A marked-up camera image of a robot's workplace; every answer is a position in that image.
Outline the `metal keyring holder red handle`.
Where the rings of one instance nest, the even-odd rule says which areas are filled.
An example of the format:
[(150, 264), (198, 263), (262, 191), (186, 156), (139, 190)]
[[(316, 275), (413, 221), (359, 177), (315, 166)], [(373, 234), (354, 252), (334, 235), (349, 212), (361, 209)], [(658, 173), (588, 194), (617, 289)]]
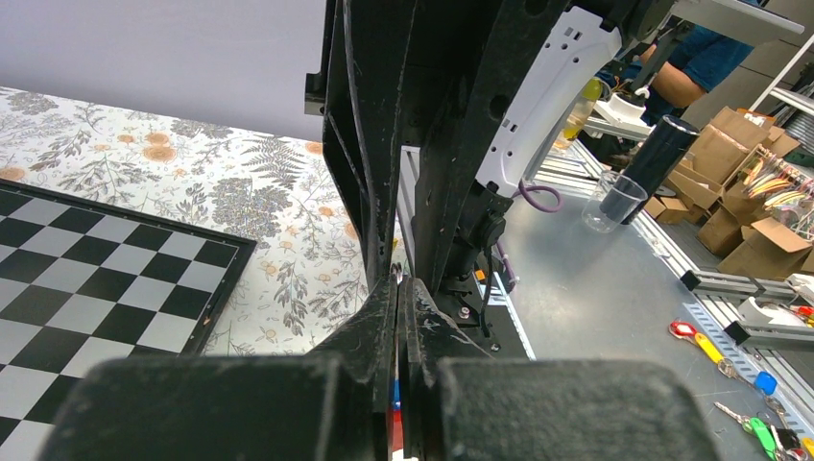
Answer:
[(402, 318), (399, 302), (395, 303), (395, 342), (393, 349), (392, 366), (392, 391), (391, 391), (391, 459), (403, 460), (403, 424), (401, 413), (401, 386), (400, 386), (400, 362), (402, 361), (402, 349), (404, 349), (404, 333), (402, 331)]

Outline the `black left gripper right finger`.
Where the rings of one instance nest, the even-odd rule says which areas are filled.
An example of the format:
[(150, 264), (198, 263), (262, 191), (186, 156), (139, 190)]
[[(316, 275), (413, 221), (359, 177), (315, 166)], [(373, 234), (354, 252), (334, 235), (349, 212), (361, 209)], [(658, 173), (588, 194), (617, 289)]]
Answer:
[(671, 370), (640, 360), (497, 358), (399, 286), (403, 449), (420, 460), (715, 460)]

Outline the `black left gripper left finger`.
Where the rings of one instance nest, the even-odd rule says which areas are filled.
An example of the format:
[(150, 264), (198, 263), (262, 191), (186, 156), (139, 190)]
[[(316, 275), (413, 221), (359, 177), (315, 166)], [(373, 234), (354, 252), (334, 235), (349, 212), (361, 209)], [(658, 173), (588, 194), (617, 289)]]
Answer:
[(388, 460), (397, 278), (303, 355), (143, 355), (94, 367), (41, 460)]

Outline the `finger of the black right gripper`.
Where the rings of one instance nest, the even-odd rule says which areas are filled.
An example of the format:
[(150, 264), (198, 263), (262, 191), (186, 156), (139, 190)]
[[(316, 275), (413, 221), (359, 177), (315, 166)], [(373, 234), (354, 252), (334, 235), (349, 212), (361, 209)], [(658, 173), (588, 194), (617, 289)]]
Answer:
[(416, 278), (431, 293), (468, 273), (508, 202), (475, 176), (564, 1), (453, 1), (435, 23), (446, 86), (420, 149)]
[(369, 287), (390, 269), (399, 119), (414, 1), (329, 1), (323, 155), (354, 226)]

